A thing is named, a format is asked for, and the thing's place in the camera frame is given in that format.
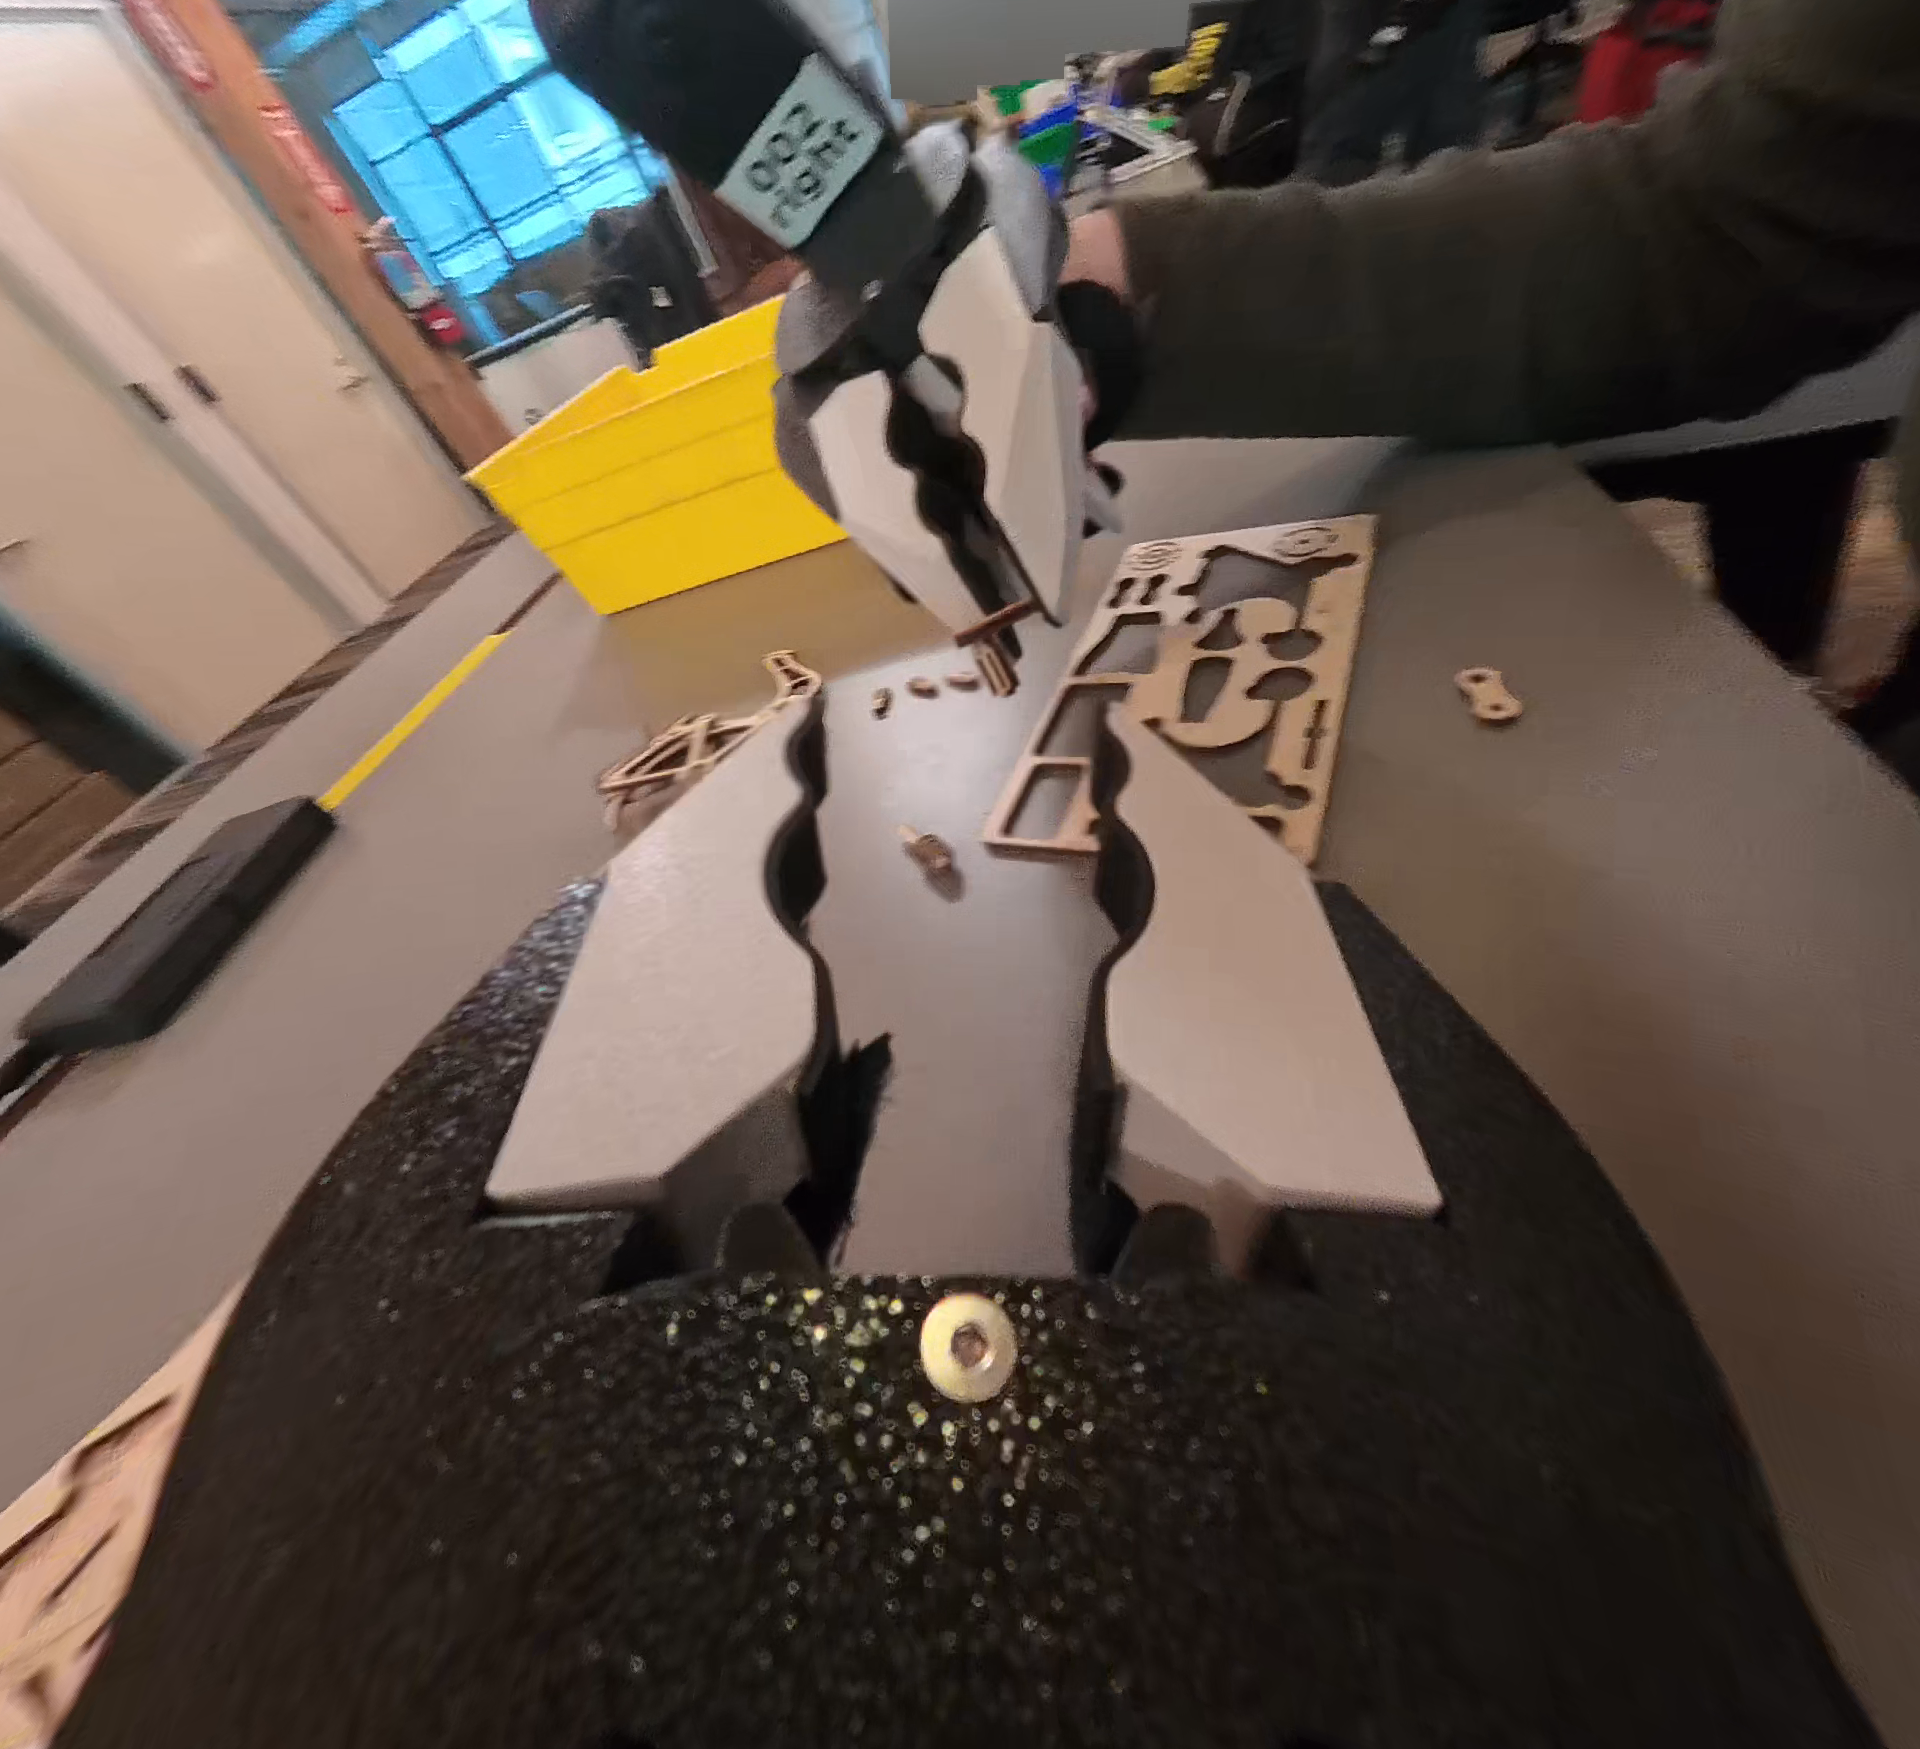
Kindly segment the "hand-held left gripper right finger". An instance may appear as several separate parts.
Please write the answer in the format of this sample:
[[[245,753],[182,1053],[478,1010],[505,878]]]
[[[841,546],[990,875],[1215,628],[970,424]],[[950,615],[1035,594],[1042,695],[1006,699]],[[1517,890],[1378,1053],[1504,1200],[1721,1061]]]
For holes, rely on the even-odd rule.
[[[1222,1273],[1296,1211],[1438,1219],[1446,1194],[1311,875],[1132,710],[1090,760],[1111,931],[1074,1077],[1074,1265],[1173,1207]]]

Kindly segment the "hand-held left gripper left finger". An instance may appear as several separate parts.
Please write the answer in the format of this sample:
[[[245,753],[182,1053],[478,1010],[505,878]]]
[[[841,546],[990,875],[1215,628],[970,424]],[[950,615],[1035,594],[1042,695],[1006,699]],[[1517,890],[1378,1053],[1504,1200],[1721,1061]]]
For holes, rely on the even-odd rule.
[[[826,695],[809,695],[609,860],[488,1211],[627,1211],[693,1273],[773,1207],[812,1262],[839,1258],[890,1037],[847,1037],[812,942],[826,795]]]

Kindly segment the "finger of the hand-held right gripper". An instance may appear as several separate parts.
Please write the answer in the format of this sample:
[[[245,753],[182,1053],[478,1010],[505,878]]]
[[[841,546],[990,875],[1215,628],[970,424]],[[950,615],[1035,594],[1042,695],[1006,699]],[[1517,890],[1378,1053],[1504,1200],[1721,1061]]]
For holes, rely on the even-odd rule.
[[[939,273],[922,351],[956,378],[956,434],[978,462],[978,509],[1019,597],[1064,627],[1086,526],[1081,370],[1042,321],[999,230]]]
[[[895,388],[861,372],[835,388],[809,419],[839,526],[925,608],[950,636],[966,636],[1006,608],[1038,608],[977,487],[970,462],[943,431],[895,442]]]

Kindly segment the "wooden axle with discs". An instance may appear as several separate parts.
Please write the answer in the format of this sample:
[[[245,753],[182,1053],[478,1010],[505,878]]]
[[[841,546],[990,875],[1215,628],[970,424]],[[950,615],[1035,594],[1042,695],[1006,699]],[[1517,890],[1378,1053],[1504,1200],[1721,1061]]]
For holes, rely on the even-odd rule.
[[[1019,627],[1038,615],[1038,597],[1006,603],[966,628],[955,628],[955,648],[962,648],[992,695],[1009,695],[1019,688]]]

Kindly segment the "person's right forearm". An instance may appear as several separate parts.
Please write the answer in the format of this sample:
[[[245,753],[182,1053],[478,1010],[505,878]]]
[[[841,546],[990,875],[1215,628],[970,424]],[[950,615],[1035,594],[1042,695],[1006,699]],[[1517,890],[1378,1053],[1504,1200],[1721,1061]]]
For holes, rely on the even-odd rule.
[[[1342,191],[1116,202],[1123,441],[1434,446],[1761,411],[1920,300],[1920,0],[1725,0],[1637,126]]]

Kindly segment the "partly built wooden model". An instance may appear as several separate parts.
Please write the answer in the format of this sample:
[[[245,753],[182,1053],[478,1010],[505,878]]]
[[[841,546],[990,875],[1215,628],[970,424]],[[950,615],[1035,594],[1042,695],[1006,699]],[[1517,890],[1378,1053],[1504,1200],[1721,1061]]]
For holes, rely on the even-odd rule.
[[[795,653],[766,653],[764,671],[773,692],[764,705],[724,715],[687,710],[656,729],[635,753],[592,775],[601,827],[612,835],[635,830],[643,814],[682,797],[711,780],[741,744],[764,729],[782,729],[800,705],[815,699],[826,677]]]

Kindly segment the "wooden parts sheet with gears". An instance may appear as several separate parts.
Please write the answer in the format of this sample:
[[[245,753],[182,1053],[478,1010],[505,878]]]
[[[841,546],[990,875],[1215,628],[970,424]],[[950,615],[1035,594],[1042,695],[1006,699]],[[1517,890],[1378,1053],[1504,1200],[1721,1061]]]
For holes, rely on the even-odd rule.
[[[0,1739],[53,1745],[141,1557],[192,1395],[146,1384],[0,1517]]]

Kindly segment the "yellow plastic bin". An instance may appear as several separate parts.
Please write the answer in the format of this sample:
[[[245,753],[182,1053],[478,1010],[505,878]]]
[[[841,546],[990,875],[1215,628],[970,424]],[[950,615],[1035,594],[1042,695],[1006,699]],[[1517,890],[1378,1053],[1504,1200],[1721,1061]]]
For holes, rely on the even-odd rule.
[[[776,457],[782,305],[766,295],[646,370],[601,372],[466,485],[598,615],[847,540]]]

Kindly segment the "yellow tape strip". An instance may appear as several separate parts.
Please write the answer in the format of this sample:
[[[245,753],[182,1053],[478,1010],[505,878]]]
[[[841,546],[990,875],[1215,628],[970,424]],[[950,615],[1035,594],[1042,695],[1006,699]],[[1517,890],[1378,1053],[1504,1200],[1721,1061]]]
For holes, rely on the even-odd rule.
[[[516,628],[469,642],[313,803],[339,815],[488,663]]]

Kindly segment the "black power adapter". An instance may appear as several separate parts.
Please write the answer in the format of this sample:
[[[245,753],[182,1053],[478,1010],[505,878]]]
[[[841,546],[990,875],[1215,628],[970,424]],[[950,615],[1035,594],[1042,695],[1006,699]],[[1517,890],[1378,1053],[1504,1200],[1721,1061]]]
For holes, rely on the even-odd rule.
[[[219,827],[18,1019],[18,1061],[87,1055],[166,1033],[331,830],[339,815],[320,797],[278,797]]]

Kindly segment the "emptied wooden parts frame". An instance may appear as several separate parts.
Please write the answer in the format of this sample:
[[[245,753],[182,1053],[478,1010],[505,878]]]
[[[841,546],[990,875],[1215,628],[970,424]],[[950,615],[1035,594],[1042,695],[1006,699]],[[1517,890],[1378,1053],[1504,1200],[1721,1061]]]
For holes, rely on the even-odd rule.
[[[1097,850],[1090,770],[1123,710],[1311,864],[1375,546],[1375,516],[1127,546],[978,844],[1003,855]]]

